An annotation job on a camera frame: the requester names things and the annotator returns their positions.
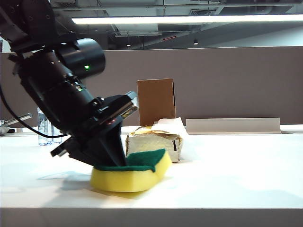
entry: sponge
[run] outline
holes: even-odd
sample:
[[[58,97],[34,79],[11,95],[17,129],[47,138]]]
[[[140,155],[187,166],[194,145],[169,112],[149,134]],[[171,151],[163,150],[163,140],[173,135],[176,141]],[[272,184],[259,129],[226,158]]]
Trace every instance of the sponge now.
[[[132,153],[127,166],[96,165],[91,174],[90,184],[110,192],[140,192],[152,188],[159,182],[171,165],[165,149]]]

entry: plastic bottle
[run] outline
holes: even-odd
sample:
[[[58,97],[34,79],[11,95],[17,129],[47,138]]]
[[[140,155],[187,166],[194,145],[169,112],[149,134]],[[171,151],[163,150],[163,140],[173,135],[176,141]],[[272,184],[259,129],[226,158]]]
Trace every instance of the plastic bottle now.
[[[49,135],[49,136],[57,136],[61,135],[60,131],[52,125],[52,123],[47,119],[46,115],[40,110],[38,107],[38,131]],[[62,142],[62,138],[46,138],[38,135],[38,144],[39,145],[52,145],[59,144]]]

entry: ceiling light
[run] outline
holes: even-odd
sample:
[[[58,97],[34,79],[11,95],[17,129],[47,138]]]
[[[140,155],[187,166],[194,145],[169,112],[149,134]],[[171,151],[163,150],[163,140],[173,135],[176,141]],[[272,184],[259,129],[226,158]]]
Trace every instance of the ceiling light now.
[[[80,25],[87,24],[175,24],[211,22],[303,21],[302,14],[236,15],[236,16],[166,16],[166,17],[81,17],[72,18]]]

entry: cardboard box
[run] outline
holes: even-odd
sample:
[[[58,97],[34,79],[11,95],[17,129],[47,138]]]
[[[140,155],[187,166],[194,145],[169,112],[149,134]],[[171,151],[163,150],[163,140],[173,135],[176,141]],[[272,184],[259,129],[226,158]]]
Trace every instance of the cardboard box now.
[[[176,118],[173,79],[138,80],[141,126],[152,126],[161,118]]]

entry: black cable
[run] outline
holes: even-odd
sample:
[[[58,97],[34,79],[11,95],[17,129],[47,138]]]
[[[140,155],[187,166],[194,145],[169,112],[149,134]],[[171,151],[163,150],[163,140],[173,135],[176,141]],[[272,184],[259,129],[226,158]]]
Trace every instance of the black cable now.
[[[3,95],[3,91],[2,91],[2,87],[1,87],[1,83],[0,83],[0,98],[4,104],[4,106],[7,108],[7,110],[9,111],[9,113],[23,126],[27,127],[28,129],[30,129],[31,131],[37,133],[40,136],[46,137],[46,138],[59,138],[59,137],[63,137],[63,136],[67,136],[66,134],[63,135],[59,135],[59,136],[49,136],[49,135],[45,135],[35,129],[33,129],[32,127],[30,127],[28,124],[24,123],[24,121],[22,121],[15,113],[14,111],[12,111],[12,109],[10,108],[9,104],[6,102],[6,99]]]

